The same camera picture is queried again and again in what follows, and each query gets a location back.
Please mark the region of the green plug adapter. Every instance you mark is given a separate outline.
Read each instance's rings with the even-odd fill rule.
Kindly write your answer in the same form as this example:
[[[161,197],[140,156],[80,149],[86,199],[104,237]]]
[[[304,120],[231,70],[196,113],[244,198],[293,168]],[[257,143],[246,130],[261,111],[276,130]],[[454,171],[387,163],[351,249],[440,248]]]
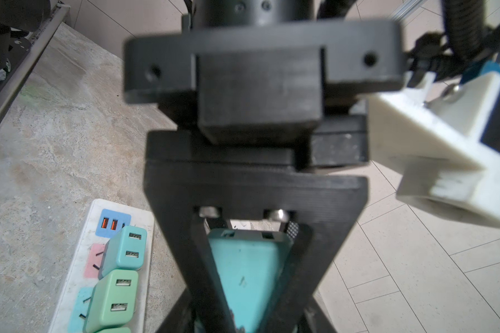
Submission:
[[[129,327],[111,327],[100,330],[96,333],[131,333],[131,330]]]
[[[115,269],[98,281],[83,331],[98,332],[130,322],[135,311],[138,280],[137,271]]]

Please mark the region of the teal plug adapter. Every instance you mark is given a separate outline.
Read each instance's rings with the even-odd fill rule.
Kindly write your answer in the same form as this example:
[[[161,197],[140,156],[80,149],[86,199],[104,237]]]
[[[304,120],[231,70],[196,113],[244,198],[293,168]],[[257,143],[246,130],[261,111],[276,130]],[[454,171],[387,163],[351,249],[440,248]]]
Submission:
[[[144,228],[123,227],[105,246],[98,279],[115,269],[140,270],[144,264],[146,245],[147,231]]]
[[[238,332],[257,332],[293,240],[286,233],[213,229],[208,241]]]

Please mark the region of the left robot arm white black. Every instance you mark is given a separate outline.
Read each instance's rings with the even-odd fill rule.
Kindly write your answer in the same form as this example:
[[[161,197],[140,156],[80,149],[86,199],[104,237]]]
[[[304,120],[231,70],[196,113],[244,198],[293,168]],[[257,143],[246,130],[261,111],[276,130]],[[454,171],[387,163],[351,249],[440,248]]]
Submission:
[[[147,135],[144,192],[186,283],[161,332],[332,332],[314,291],[368,201],[326,169],[375,160],[397,198],[500,228],[500,24],[443,1],[404,51],[352,1],[187,1],[182,31],[124,46]]]

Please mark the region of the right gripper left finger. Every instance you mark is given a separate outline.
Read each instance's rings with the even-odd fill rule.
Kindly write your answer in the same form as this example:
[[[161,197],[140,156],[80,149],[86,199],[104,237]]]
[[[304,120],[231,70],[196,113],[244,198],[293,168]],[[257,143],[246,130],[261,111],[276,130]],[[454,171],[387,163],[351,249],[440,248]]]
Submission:
[[[193,333],[194,309],[190,292],[185,289],[156,333]]]

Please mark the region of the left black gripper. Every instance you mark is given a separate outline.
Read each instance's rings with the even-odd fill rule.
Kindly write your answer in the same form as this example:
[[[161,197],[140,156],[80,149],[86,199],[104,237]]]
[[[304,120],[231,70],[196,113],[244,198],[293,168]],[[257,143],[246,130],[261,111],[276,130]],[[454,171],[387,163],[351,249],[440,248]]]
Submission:
[[[289,147],[300,169],[369,160],[362,94],[395,92],[406,61],[385,19],[288,22],[141,36],[124,45],[124,98],[156,104],[178,127],[221,147]],[[150,160],[144,192],[208,332],[233,332],[198,209],[226,219],[293,213],[299,231],[261,332],[291,332],[368,199],[368,181]]]

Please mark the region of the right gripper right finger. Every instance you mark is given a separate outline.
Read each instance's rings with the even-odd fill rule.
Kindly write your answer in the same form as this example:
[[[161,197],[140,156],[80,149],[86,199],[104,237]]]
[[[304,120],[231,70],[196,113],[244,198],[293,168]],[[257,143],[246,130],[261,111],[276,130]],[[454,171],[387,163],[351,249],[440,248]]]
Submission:
[[[300,298],[304,301],[304,312],[299,322],[300,332],[336,333],[336,329],[313,296],[308,292],[301,292]]]

